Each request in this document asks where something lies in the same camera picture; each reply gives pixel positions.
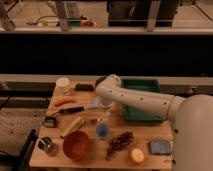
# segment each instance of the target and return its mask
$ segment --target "green tray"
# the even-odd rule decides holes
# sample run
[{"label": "green tray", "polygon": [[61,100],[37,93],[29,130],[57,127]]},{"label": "green tray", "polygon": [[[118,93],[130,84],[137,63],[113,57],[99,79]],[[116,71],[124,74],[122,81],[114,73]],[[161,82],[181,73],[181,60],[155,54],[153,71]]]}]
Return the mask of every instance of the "green tray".
[{"label": "green tray", "polygon": [[[122,87],[132,90],[141,90],[148,92],[160,92],[160,87],[157,80],[149,79],[123,79]],[[125,121],[143,121],[143,122],[163,122],[164,119],[155,116],[152,113],[147,113],[142,110],[123,105],[123,117]]]}]

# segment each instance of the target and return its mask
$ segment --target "paper cup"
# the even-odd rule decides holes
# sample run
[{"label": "paper cup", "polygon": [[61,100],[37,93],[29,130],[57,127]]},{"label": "paper cup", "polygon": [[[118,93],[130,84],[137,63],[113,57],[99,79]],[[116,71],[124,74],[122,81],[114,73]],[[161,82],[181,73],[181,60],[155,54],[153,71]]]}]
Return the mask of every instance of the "paper cup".
[{"label": "paper cup", "polygon": [[63,95],[70,95],[70,80],[66,77],[57,79],[56,86],[61,89]]}]

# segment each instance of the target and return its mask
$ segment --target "red bowl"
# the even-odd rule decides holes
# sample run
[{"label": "red bowl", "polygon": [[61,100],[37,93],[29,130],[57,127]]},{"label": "red bowl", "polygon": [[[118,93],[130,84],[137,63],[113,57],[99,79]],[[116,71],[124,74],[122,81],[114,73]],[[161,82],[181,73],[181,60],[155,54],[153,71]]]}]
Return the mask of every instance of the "red bowl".
[{"label": "red bowl", "polygon": [[64,154],[72,160],[81,160],[89,152],[91,141],[88,135],[82,131],[68,134],[63,143]]}]

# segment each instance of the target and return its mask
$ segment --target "clear plastic cup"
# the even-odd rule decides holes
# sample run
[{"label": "clear plastic cup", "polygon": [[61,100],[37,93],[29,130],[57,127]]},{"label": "clear plastic cup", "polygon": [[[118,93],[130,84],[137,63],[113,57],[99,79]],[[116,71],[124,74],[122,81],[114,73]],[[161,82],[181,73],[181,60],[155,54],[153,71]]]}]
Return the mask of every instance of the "clear plastic cup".
[{"label": "clear plastic cup", "polygon": [[101,122],[97,125],[96,134],[99,137],[99,139],[101,140],[107,139],[109,133],[110,133],[110,126],[107,123]]},{"label": "clear plastic cup", "polygon": [[67,77],[57,79],[56,86],[61,89],[63,95],[70,95],[70,80]]},{"label": "clear plastic cup", "polygon": [[102,97],[98,97],[98,106],[103,112],[110,112],[112,106],[114,105],[112,100],[108,100]]}]

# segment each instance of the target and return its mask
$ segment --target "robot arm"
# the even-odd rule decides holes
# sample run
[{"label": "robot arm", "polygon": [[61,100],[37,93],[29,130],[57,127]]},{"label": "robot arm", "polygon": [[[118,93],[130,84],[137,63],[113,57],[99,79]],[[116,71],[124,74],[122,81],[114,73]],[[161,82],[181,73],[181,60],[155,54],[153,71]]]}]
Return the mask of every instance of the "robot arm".
[{"label": "robot arm", "polygon": [[97,87],[104,102],[115,100],[173,121],[172,171],[213,170],[213,98],[174,95],[120,88],[118,76],[110,75]]},{"label": "robot arm", "polygon": [[172,121],[176,110],[185,100],[174,95],[124,89],[120,85],[120,78],[110,75],[96,87],[96,92],[105,102],[106,100],[119,101]]}]

